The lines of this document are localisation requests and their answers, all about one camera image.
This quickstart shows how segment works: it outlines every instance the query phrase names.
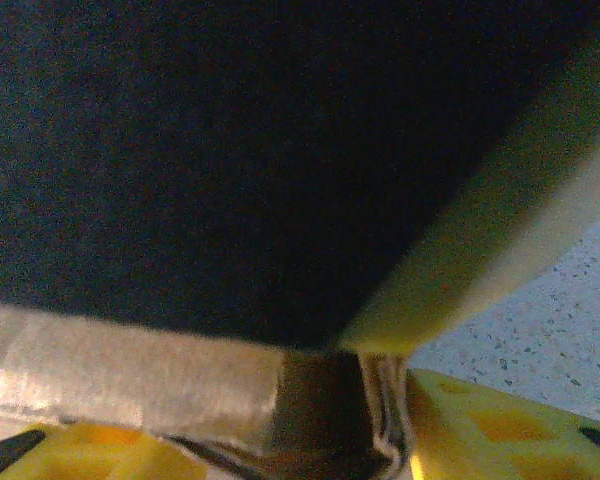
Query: terrazzo floor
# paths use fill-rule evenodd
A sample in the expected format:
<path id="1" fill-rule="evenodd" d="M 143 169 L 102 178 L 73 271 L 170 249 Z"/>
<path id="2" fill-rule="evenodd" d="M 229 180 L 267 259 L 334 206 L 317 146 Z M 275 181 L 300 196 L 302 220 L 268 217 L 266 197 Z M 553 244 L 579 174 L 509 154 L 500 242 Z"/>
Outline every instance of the terrazzo floor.
<path id="1" fill-rule="evenodd" d="M 600 420 L 600 221 L 555 267 L 411 366 Z"/>

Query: plastic hole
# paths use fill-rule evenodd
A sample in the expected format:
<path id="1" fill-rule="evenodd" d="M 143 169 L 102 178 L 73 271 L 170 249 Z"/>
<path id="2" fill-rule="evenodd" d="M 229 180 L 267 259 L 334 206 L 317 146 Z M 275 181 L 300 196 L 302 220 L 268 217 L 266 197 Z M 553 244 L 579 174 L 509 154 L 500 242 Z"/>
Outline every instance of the plastic hole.
<path id="1" fill-rule="evenodd" d="M 516 457 L 513 465 L 521 480 L 600 480 L 575 457 Z"/>
<path id="2" fill-rule="evenodd" d="M 438 384 L 438 388 L 443 392 L 450 393 L 452 395 L 466 395 L 467 393 L 471 393 L 471 389 L 469 387 L 453 382 L 440 382 Z"/>
<path id="3" fill-rule="evenodd" d="M 106 425 L 75 424 L 71 427 L 83 441 L 105 445 L 132 445 L 142 432 Z"/>
<path id="4" fill-rule="evenodd" d="M 469 417 L 492 442 L 552 440 L 555 435 L 528 413 L 518 410 L 468 412 Z"/>

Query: black felt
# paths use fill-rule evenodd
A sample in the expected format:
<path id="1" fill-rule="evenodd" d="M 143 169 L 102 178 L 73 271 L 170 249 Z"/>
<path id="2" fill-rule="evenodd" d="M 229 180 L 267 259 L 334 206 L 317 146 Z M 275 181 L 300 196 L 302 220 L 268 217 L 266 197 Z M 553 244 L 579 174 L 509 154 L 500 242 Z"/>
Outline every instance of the black felt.
<path id="1" fill-rule="evenodd" d="M 300 348 L 351 321 L 600 13 L 101 3 L 0 0 L 0 302 Z"/>

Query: speckled floor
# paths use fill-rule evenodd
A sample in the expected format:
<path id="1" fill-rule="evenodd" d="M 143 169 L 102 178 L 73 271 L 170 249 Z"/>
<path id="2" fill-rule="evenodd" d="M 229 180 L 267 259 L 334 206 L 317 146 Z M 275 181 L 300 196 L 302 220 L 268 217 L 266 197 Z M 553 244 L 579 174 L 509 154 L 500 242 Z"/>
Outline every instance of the speckled floor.
<path id="1" fill-rule="evenodd" d="M 600 420 L 600 221 L 553 269 L 412 366 Z"/>

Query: yellow plastic part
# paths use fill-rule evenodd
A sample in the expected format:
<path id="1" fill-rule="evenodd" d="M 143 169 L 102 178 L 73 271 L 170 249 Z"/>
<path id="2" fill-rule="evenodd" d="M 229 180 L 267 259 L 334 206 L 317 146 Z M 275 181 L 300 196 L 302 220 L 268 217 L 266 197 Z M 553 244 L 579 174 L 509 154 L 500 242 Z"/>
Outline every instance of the yellow plastic part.
<path id="1" fill-rule="evenodd" d="M 414 370 L 414 480 L 600 480 L 600 423 L 446 375 Z"/>
<path id="2" fill-rule="evenodd" d="M 176 447 L 133 430 L 31 425 L 47 437 L 0 480 L 204 480 L 207 468 Z"/>

